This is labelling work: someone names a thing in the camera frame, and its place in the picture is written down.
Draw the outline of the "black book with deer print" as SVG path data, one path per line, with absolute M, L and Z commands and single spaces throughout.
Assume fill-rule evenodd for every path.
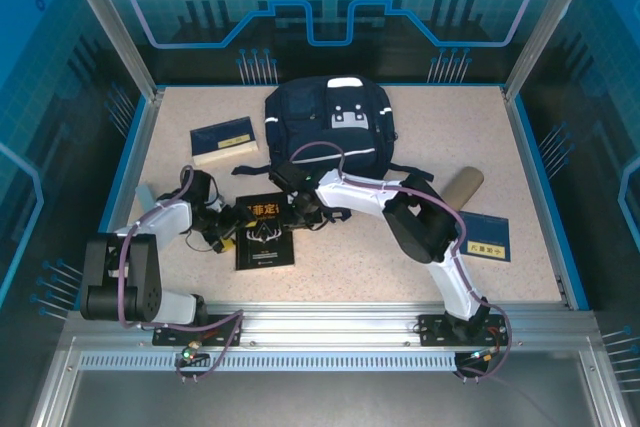
M 293 266 L 293 234 L 284 225 L 288 207 L 286 195 L 242 196 L 236 198 L 236 203 L 246 206 L 255 221 L 236 234 L 235 270 Z

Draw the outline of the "navy blue backpack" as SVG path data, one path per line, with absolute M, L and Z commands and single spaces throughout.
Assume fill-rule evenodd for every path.
M 319 176 L 344 160 L 346 174 L 381 180 L 390 170 L 405 172 L 412 188 L 435 194 L 432 174 L 392 162 L 397 134 L 390 101 L 366 78 L 307 77 L 279 86 L 265 100 L 265 131 L 270 163 L 238 166 L 234 175 L 269 174 L 289 161 Z

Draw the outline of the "thick blue book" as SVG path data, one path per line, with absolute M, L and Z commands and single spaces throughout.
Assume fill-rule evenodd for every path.
M 248 116 L 191 130 L 190 141 L 196 166 L 258 150 Z

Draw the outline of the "brown cylindrical pencil case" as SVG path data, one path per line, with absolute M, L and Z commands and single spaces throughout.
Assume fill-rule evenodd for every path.
M 441 198 L 451 208 L 460 211 L 484 182 L 484 174 L 475 167 L 462 168 L 444 187 Z

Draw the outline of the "thin blue book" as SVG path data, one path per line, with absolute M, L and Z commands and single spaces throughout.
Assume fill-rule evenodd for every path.
M 460 248 L 462 254 L 501 262 L 511 261 L 509 220 L 490 215 L 461 211 L 467 234 Z

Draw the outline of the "small grey flat piece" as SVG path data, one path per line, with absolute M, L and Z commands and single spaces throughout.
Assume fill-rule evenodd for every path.
M 135 189 L 135 196 L 144 213 L 154 208 L 156 204 L 156 195 L 148 184 L 138 185 Z

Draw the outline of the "metal front tray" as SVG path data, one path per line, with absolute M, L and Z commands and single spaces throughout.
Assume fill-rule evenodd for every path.
M 27 427 L 635 427 L 598 350 L 513 352 L 493 377 L 448 372 L 81 371 L 52 364 Z

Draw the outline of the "aluminium side rail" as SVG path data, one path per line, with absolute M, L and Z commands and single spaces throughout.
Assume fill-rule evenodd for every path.
M 117 228 L 127 225 L 160 103 L 159 99 L 151 101 L 142 98 L 139 101 L 98 231 L 87 238 L 78 295 L 78 307 L 82 316 L 89 312 L 87 302 L 91 291 L 95 287 L 101 289 L 104 278 L 109 278 L 105 273 L 111 256 L 109 242 Z
M 518 205 L 509 214 L 512 253 L 506 300 L 575 310 L 579 301 L 571 282 L 573 256 L 550 197 L 549 182 L 540 171 L 531 126 L 517 103 L 506 99 L 504 106 L 518 166 L 518 184 L 512 188 Z

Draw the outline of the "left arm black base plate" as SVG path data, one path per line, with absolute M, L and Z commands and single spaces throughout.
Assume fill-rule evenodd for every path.
M 198 332 L 156 328 L 152 336 L 152 345 L 162 347 L 187 347 L 192 342 L 197 342 L 205 347 L 223 347 L 229 339 L 235 322 L 236 318 L 233 318 L 215 329 Z

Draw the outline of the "aluminium front rail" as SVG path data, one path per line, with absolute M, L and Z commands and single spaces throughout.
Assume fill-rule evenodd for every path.
M 559 352 L 603 346 L 595 315 L 559 302 L 506 303 L 512 350 Z M 250 351 L 415 351 L 421 314 L 441 314 L 441 302 L 217 302 L 212 314 L 244 311 L 240 347 Z M 68 316 L 62 350 L 130 350 L 151 347 L 151 334 L 117 323 Z

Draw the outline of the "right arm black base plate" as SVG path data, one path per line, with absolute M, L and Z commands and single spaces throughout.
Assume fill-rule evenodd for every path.
M 495 314 L 475 321 L 424 314 L 417 317 L 415 331 L 423 347 L 505 346 L 509 340 L 504 318 Z

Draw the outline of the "aluminium frame post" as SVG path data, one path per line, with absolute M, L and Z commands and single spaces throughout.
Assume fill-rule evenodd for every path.
M 158 105 L 158 88 L 112 0 L 86 0 L 136 87 Z
M 573 0 L 549 0 L 504 86 L 504 99 L 514 103 L 516 96 L 542 55 L 545 47 L 566 15 Z

